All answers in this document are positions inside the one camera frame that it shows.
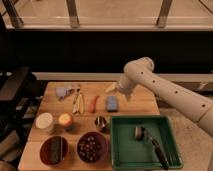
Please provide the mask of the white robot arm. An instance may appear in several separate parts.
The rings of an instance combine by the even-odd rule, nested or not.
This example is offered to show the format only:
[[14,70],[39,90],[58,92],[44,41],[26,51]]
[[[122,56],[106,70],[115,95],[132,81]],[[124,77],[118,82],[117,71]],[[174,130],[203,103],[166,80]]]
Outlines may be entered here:
[[134,88],[142,85],[213,137],[213,100],[165,80],[154,74],[153,70],[154,62],[149,57],[130,61],[124,66],[119,80],[105,92],[120,92],[130,100]]

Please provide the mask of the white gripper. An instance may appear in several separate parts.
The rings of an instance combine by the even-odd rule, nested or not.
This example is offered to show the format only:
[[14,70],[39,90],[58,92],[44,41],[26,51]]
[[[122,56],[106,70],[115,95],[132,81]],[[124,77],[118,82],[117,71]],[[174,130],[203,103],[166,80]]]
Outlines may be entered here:
[[131,93],[133,92],[133,89],[136,87],[136,83],[129,79],[127,76],[122,75],[118,82],[114,82],[111,85],[109,85],[105,92],[106,93],[115,93],[117,90],[120,93],[125,94],[125,99],[129,102],[131,100]]

